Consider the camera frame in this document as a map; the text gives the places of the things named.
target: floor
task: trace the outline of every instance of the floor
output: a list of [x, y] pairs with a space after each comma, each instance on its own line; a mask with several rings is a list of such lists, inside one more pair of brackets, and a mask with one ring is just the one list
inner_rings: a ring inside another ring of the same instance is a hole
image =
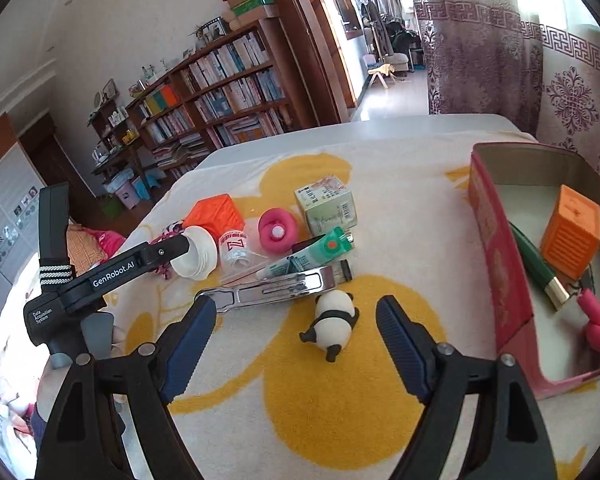
[[[151, 192], [154, 200], [158, 202], [167, 193], [173, 183], [173, 179], [169, 179], [167, 185], [160, 188], [152, 188]], [[128, 237], [153, 207], [154, 205], [148, 200], [141, 200], [134, 208], [130, 210], [125, 209], [115, 218], [108, 218], [98, 208], [90, 212], [88, 218], [81, 219], [81, 223], [91, 229], [116, 231], [124, 237]]]
[[378, 80], [366, 90], [360, 106], [351, 116], [352, 121], [429, 113], [426, 70], [409, 72], [406, 78], [398, 78], [396, 83], [391, 78], [385, 78], [385, 81], [389, 87], [387, 90]]

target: toothpaste tube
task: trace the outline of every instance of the toothpaste tube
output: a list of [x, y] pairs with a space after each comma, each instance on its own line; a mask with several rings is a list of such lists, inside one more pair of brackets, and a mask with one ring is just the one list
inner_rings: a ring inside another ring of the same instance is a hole
[[261, 280], [300, 272], [301, 270], [315, 269], [315, 267], [321, 267], [351, 249], [352, 245], [345, 232], [341, 227], [336, 227], [317, 242], [301, 251], [260, 269], [256, 272], [256, 278]]

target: blue gripper pad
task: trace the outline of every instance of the blue gripper pad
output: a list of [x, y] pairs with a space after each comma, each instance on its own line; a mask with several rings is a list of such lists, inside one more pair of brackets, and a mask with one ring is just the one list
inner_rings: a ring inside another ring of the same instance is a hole
[[404, 387], [411, 395], [426, 404], [431, 395], [427, 384], [427, 367], [409, 336], [403, 320], [411, 324], [400, 304], [393, 296], [385, 296], [376, 305], [376, 325], [391, 355]]
[[167, 359], [164, 386], [160, 390], [162, 402], [169, 404], [184, 393], [215, 325], [216, 304], [205, 301]]

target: green pen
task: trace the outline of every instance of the green pen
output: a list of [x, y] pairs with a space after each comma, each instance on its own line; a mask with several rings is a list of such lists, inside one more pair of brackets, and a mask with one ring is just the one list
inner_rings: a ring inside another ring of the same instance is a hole
[[544, 293], [554, 304], [555, 309], [560, 310], [570, 298], [569, 293], [562, 286], [553, 269], [544, 260], [540, 251], [529, 241], [529, 238], [511, 222], [509, 222], [509, 225], [518, 245], [518, 251], [526, 272], [544, 290]]

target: photo frame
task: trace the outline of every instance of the photo frame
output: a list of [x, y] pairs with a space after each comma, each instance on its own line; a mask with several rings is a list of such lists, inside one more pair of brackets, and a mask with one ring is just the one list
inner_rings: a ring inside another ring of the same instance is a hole
[[107, 81], [107, 84], [104, 85], [104, 88], [102, 89], [102, 94], [103, 101], [107, 99], [113, 99], [118, 95], [118, 89], [116, 88], [116, 84], [114, 83], [113, 79], [109, 79]]
[[198, 29], [197, 36], [202, 38], [205, 44], [213, 43], [222, 36], [226, 36], [230, 32], [228, 23], [218, 17], [210, 22], [206, 22]]

